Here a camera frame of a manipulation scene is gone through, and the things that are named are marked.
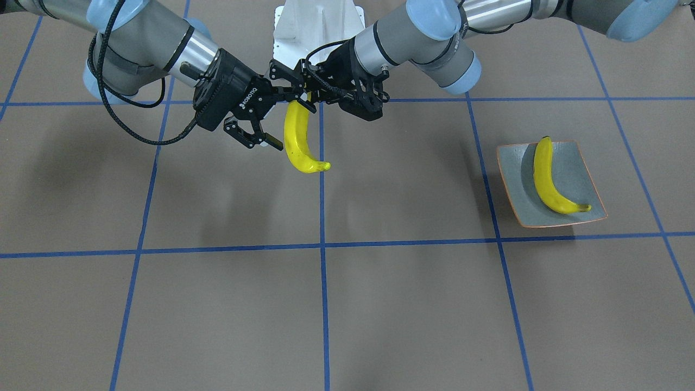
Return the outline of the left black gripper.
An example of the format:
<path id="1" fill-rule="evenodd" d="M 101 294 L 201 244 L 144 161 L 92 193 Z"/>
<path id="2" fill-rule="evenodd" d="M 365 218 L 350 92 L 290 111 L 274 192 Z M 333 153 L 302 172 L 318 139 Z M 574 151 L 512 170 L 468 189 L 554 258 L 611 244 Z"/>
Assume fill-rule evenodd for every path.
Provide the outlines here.
<path id="1" fill-rule="evenodd" d="M 319 76 L 327 84 L 321 84 Z M 376 75 L 363 69 L 353 41 L 333 50 L 320 65 L 311 65 L 308 60 L 300 59 L 295 68 L 290 69 L 279 60 L 271 59 L 268 70 L 268 79 L 272 83 L 285 80 L 290 84 L 285 87 L 307 89 L 311 104 L 338 104 L 346 113 L 365 121 L 382 118 L 383 104 L 390 100 L 383 86 L 389 76 L 389 69 L 385 66 L 378 67 Z"/>

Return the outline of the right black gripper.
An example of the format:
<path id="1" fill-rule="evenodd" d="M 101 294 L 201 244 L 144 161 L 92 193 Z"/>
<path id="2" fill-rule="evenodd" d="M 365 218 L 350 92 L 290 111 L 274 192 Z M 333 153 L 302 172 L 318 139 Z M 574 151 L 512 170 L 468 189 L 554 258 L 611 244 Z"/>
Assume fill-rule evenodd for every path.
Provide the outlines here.
<path id="1" fill-rule="evenodd" d="M 246 148 L 253 149 L 258 144 L 267 144 L 283 151 L 283 143 L 263 131 L 261 122 L 257 119 L 251 119 L 253 132 L 247 132 L 241 128 L 237 119 L 225 118 L 229 112 L 240 112 L 240 118 L 246 120 L 248 109 L 245 107 L 258 96 L 263 96 L 263 104 L 270 107 L 280 102 L 297 101 L 310 113 L 317 113 L 316 105 L 311 101 L 311 91 L 302 86 L 272 86 L 270 79 L 257 74 L 234 55 L 220 48 L 202 80 L 194 88 L 196 124 L 214 131 L 224 119 L 224 131 Z"/>

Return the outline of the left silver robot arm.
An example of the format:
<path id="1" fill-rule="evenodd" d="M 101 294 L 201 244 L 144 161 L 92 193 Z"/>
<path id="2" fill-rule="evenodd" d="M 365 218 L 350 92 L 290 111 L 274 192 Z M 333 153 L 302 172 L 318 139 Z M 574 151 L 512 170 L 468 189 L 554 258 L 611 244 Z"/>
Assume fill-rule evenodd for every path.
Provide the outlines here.
<path id="1" fill-rule="evenodd" d="M 480 78 L 466 38 L 496 35 L 531 19 L 560 18 L 606 37 L 635 42 L 653 32 L 676 1 L 407 1 L 365 26 L 351 1 L 287 1 L 276 8 L 271 79 L 279 65 L 302 77 L 300 97 L 338 104 L 375 121 L 389 101 L 383 82 L 410 62 L 452 96 Z"/>

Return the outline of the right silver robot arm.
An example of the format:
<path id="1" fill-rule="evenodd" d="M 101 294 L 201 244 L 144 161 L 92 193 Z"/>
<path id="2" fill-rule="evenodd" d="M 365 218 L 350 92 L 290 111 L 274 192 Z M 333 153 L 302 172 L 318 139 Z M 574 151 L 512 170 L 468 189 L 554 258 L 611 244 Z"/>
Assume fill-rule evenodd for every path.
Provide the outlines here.
<path id="1" fill-rule="evenodd" d="M 220 48 L 203 30 L 157 1 L 3 1 L 2 13 L 30 12 L 63 20 L 94 32 L 85 74 L 109 116 L 131 137 L 164 146 L 181 141 L 194 127 L 224 131 L 246 148 L 283 144 L 263 131 L 261 121 L 278 102 L 296 102 L 310 113 L 302 74 L 270 62 L 270 76 L 291 87 L 276 87 L 241 60 Z M 111 104 L 138 106 L 142 86 L 167 76 L 194 88 L 194 116 L 169 140 L 149 140 L 128 127 Z"/>

